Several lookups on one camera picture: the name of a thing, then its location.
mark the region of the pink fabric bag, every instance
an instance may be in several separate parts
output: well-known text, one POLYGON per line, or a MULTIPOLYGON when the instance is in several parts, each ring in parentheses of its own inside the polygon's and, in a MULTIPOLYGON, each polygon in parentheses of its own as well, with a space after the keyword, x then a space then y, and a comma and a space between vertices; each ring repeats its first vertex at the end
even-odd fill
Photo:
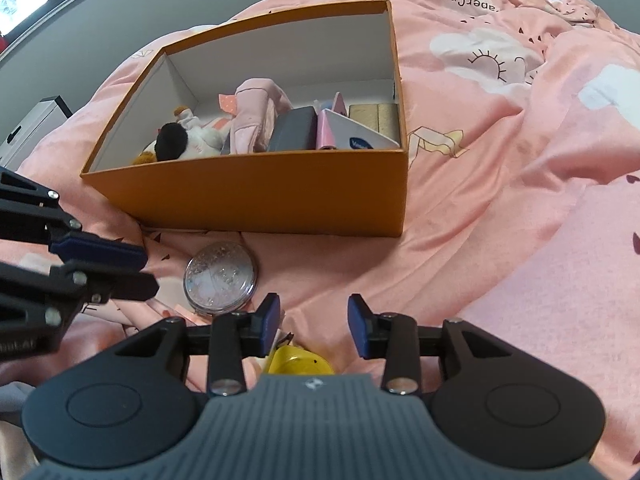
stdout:
POLYGON ((236 90, 236 102, 230 152, 265 152, 276 117, 291 110, 291 102, 271 79, 248 79, 236 90))

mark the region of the ridged gray surface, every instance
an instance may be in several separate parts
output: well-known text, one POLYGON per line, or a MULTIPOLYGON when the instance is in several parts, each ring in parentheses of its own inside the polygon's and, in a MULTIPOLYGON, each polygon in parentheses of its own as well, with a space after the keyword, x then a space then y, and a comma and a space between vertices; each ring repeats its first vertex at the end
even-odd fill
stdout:
POLYGON ((419 399, 360 375, 262 376, 247 394, 210 400, 191 433, 149 462, 108 471, 45 462, 26 480, 281 478, 604 480, 586 460, 545 472, 481 462, 440 434, 419 399))

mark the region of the cardboard box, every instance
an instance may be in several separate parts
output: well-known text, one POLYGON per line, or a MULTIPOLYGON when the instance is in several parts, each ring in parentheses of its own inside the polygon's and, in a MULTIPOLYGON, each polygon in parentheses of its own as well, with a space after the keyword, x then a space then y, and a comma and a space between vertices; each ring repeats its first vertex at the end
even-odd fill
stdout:
POLYGON ((82 179, 157 228, 399 236, 408 154, 396 38, 387 0, 270 12, 230 22, 156 53, 89 156, 82 179), (396 102, 401 147, 130 162, 179 105, 201 119, 219 94, 273 79, 295 107, 332 99, 396 102))

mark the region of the round compact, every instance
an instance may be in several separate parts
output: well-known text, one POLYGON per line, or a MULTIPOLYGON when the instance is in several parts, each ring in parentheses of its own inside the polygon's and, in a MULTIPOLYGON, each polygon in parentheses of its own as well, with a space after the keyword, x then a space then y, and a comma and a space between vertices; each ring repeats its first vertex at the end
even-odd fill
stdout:
POLYGON ((254 293, 257 269, 240 244, 218 242, 193 257, 184 271, 184 293, 199 314, 242 308, 254 293))

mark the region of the pink blanket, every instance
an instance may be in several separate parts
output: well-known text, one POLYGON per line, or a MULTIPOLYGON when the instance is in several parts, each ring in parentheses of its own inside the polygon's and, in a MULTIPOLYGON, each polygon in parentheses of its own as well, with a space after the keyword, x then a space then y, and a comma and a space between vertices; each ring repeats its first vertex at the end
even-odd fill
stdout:
MULTIPOLYGON (((238 18, 331 1, 265 0, 238 18)), ((81 166, 150 54, 193 31, 170 34, 125 60, 20 168, 88 230, 144 244, 161 303, 87 311, 101 319, 78 320, 58 356, 5 365, 2 381, 37 384, 124 337, 123 325, 186 313, 190 256, 242 239, 260 264, 257 300, 278 292, 284 329, 337 370, 376 376, 382 366, 356 357, 353 292, 422 324, 465 317, 594 388, 609 417, 594 464, 629 478, 640 449, 638 36, 588 0, 391 1, 411 131, 402 238, 144 232, 84 186, 81 166)), ((45 251, 0 243, 9 262, 34 254, 45 251)), ((202 387, 202 360, 189 379, 202 387)))

